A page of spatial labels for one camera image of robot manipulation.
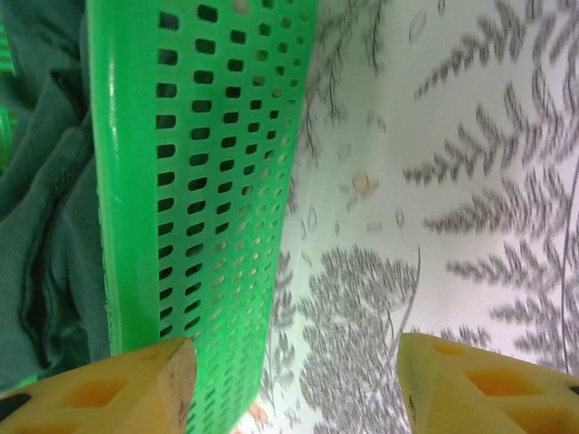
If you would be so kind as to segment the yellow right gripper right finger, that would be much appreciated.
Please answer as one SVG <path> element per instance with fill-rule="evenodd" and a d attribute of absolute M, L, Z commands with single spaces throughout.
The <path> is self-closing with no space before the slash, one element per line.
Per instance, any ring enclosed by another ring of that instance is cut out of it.
<path fill-rule="evenodd" d="M 579 434 L 579 378 L 406 333 L 397 374 L 412 434 Z"/>

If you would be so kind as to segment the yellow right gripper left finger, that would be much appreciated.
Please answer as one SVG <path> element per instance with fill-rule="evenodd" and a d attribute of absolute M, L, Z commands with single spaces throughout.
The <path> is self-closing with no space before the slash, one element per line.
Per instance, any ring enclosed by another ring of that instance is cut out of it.
<path fill-rule="evenodd" d="M 170 338 L 41 380 L 0 399 L 0 434 L 185 434 L 197 365 Z"/>

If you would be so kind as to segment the floral fern print table cover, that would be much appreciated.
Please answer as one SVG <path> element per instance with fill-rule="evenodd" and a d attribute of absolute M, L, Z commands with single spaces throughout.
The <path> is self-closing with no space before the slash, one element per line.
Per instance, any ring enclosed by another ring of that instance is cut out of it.
<path fill-rule="evenodd" d="M 320 0 L 232 434 L 411 434 L 409 332 L 579 377 L 579 0 Z"/>

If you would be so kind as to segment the dark green t-shirt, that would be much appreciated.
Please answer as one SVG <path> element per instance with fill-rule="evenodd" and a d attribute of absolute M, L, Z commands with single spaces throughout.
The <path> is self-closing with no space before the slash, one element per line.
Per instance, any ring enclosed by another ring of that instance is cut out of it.
<path fill-rule="evenodd" d="M 0 0 L 0 391 L 109 355 L 86 0 Z"/>

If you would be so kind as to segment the green plastic perforated basket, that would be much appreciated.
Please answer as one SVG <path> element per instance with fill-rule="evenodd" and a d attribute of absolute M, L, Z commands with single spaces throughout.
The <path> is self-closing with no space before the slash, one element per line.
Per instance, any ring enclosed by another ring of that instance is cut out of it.
<path fill-rule="evenodd" d="M 230 434 L 260 387 L 318 2 L 86 0 L 109 327 L 92 363 L 191 339 L 185 434 Z M 0 171 L 16 124 L 0 105 Z"/>

